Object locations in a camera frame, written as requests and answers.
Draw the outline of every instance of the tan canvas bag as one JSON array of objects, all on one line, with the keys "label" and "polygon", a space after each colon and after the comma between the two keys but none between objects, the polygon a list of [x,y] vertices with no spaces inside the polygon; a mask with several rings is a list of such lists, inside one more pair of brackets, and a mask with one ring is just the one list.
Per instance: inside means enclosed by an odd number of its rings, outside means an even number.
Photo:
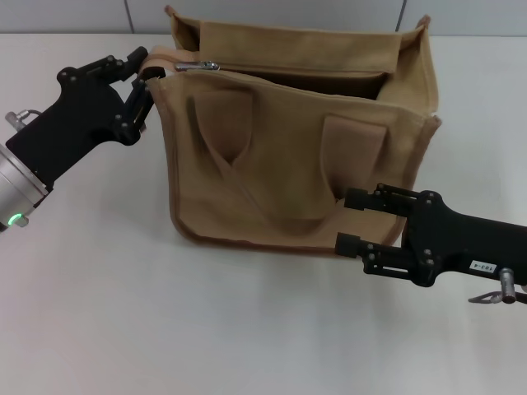
[{"label": "tan canvas bag", "polygon": [[408,33],[363,34],[167,12],[179,49],[154,49],[143,68],[221,67],[148,82],[180,232],[316,253],[332,253],[338,232],[393,243],[403,219],[344,209],[342,197],[350,187],[413,186],[441,124],[431,115],[429,18]]}]

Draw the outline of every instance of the white table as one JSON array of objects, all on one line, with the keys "label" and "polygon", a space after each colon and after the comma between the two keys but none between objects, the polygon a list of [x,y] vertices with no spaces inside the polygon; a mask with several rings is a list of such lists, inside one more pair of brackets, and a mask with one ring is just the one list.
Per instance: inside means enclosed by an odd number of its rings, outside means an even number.
[{"label": "white table", "polygon": [[[0,114],[46,109],[57,72],[164,35],[0,35]],[[527,38],[434,37],[444,123],[415,185],[527,225]],[[119,85],[127,95],[130,87]],[[527,308],[430,289],[358,261],[193,245],[170,223],[158,114],[132,147],[70,169],[25,229],[0,237],[0,393],[520,393]],[[0,142],[14,132],[0,123]]]}]

